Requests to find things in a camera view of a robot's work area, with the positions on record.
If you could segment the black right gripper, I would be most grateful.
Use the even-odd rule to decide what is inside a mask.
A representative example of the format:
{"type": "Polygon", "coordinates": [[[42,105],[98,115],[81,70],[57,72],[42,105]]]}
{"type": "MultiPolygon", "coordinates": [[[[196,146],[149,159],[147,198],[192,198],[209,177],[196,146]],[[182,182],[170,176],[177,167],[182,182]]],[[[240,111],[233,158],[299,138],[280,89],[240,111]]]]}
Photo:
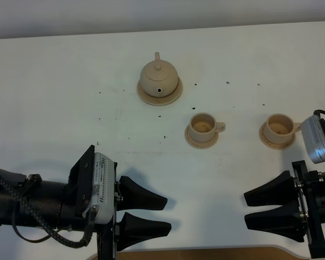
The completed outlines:
{"type": "Polygon", "coordinates": [[[268,183],[244,193],[247,206],[280,205],[245,215],[246,226],[249,230],[273,233],[300,243],[306,234],[311,258],[325,258],[325,238],[316,199],[317,187],[323,182],[322,173],[308,171],[303,160],[293,162],[292,168],[295,177],[284,171],[268,183]]]}

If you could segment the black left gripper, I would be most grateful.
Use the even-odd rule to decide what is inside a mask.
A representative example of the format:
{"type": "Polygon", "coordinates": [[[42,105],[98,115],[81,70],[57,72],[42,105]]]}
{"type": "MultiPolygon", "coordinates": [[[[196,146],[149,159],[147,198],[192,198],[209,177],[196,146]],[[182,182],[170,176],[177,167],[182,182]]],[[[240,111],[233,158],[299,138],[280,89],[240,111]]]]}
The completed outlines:
{"type": "MultiPolygon", "coordinates": [[[[74,231],[84,232],[87,225],[87,215],[82,216],[90,202],[95,147],[91,145],[76,164],[71,168],[68,183],[64,187],[64,195],[60,212],[60,226],[72,227],[74,231]]],[[[117,192],[121,196],[119,202],[115,202],[114,213],[110,222],[106,225],[95,224],[94,232],[97,239],[98,259],[116,259],[116,251],[122,251],[132,245],[159,237],[166,237],[171,231],[171,224],[136,217],[125,213],[122,220],[115,225],[116,210],[163,210],[167,204],[167,198],[151,192],[135,183],[128,176],[121,176],[117,185],[117,192]]]]}

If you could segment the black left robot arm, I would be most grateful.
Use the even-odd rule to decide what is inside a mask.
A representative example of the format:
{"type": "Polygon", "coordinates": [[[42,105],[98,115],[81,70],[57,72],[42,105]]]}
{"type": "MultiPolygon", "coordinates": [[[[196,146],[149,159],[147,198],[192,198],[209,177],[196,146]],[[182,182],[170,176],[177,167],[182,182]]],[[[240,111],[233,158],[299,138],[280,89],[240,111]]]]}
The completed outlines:
{"type": "Polygon", "coordinates": [[[165,237],[171,224],[130,214],[131,209],[161,211],[167,199],[116,175],[117,163],[90,146],[71,168],[68,182],[45,181],[0,169],[0,228],[40,228],[46,239],[69,248],[97,239],[98,259],[116,259],[132,245],[165,237]]]}

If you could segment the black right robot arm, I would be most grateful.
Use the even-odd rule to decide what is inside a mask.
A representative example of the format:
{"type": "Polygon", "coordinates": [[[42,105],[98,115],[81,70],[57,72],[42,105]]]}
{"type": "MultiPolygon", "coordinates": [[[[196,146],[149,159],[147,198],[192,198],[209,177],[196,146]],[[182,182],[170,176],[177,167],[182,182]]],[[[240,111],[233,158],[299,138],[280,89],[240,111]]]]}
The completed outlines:
{"type": "Polygon", "coordinates": [[[282,172],[268,183],[244,193],[248,206],[274,209],[247,214],[249,230],[308,242],[311,258],[325,258],[325,172],[308,171],[304,161],[292,163],[294,174],[282,172]]]}

